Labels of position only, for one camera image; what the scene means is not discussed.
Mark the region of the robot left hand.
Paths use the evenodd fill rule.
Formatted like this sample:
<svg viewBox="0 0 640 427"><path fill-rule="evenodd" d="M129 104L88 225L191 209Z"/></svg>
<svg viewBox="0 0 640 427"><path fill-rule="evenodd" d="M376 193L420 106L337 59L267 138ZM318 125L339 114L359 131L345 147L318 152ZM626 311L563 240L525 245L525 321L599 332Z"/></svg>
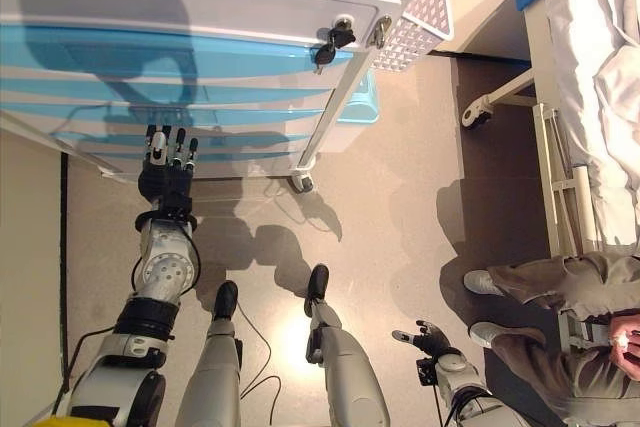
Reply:
<svg viewBox="0 0 640 427"><path fill-rule="evenodd" d="M192 138L185 147L186 129L179 127L171 144L171 129L147 126L138 190L162 218L185 221L192 213L190 191L199 142Z"/></svg>

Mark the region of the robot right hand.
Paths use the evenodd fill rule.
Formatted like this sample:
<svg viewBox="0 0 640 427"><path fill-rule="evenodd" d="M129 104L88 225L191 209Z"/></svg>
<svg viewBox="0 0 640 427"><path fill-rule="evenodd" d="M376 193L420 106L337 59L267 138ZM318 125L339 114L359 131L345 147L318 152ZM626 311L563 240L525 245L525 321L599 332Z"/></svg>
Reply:
<svg viewBox="0 0 640 427"><path fill-rule="evenodd" d="M417 334L393 330L391 333L392 338L396 341L410 344L431 357L439 356L451 346L444 332L435 324L425 320L417 320L416 325L419 327Z"/></svg>

